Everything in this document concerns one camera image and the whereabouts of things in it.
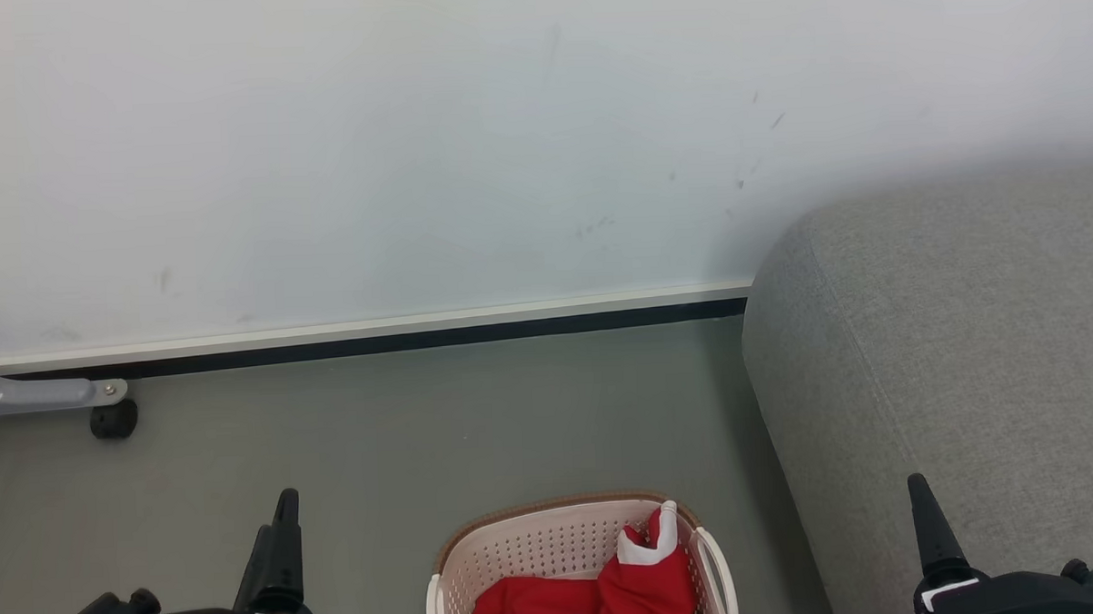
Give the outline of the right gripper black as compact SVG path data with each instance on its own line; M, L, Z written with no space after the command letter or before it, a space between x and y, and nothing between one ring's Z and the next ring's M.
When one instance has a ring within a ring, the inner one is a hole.
M924 475L907 477L922 579L915 614L1093 614L1093 569L1069 560L1058 575L991 577L969 566L935 491Z

